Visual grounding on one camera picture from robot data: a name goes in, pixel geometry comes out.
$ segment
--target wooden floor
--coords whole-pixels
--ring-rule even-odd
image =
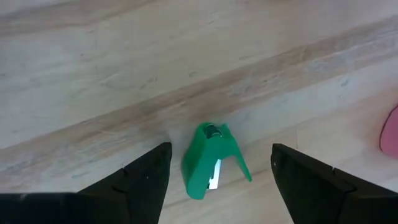
[[[270,171],[281,142],[398,191],[378,149],[398,104],[393,0],[3,0],[0,191],[80,190],[156,145],[174,149],[160,223],[291,223]],[[228,123],[227,159],[189,199],[196,125]]]

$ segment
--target silver metal part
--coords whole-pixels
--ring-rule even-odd
[[[214,166],[213,178],[209,180],[209,189],[214,190],[218,188],[218,179],[220,178],[221,159],[218,159]]]

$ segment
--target pink object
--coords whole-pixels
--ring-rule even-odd
[[[388,156],[398,159],[398,107],[391,111],[383,127],[380,149]]]

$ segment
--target green plastic object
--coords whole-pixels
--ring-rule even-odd
[[[229,156],[235,156],[243,174],[251,182],[249,169],[227,125],[216,127],[213,123],[203,123],[197,127],[182,161],[182,174],[191,198],[201,200],[205,197],[217,160]]]

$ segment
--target light wood surface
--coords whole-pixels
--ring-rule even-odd
[[[163,141],[160,223],[291,223],[269,159],[281,142],[398,191],[378,137],[398,103],[392,0],[5,0],[0,191],[80,190]],[[253,174],[185,193],[196,125],[228,123]]]

